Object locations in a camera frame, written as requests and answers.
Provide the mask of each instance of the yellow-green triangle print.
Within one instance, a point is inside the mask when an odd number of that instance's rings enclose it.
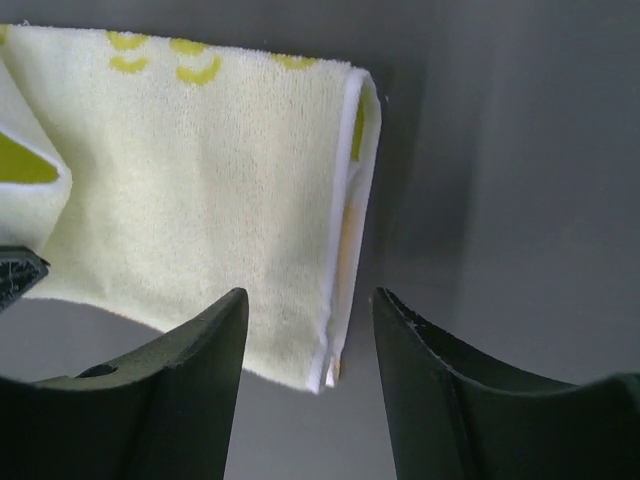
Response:
[[[45,184],[57,179],[53,165],[0,132],[0,183]]]

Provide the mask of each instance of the terry cloth towel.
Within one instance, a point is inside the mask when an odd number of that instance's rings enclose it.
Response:
[[[380,129],[369,74],[97,30],[4,26],[0,44],[0,245],[51,263],[28,296],[168,331],[242,286],[245,368],[333,384]]]

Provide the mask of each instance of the towel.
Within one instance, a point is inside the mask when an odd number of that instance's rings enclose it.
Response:
[[[166,332],[249,292],[244,367],[335,384],[380,131],[347,63],[99,30],[0,28],[0,245],[28,296]]]

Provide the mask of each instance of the dark green plastic part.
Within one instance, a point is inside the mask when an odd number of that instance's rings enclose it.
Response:
[[[222,480],[247,335],[236,289],[77,378],[0,378],[0,476]]]
[[[0,247],[0,312],[49,273],[48,264],[28,248]]]
[[[492,358],[374,294],[398,480],[640,479],[640,376],[573,386]]]

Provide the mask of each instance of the pale yellow towel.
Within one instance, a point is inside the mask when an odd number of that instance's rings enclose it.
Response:
[[[242,286],[245,368],[297,389],[332,384],[380,129],[368,73],[95,30],[9,26],[0,38],[15,82],[0,67],[0,132],[59,182],[0,184],[0,242],[52,264],[30,297],[167,331]],[[10,158],[0,150],[0,175]]]

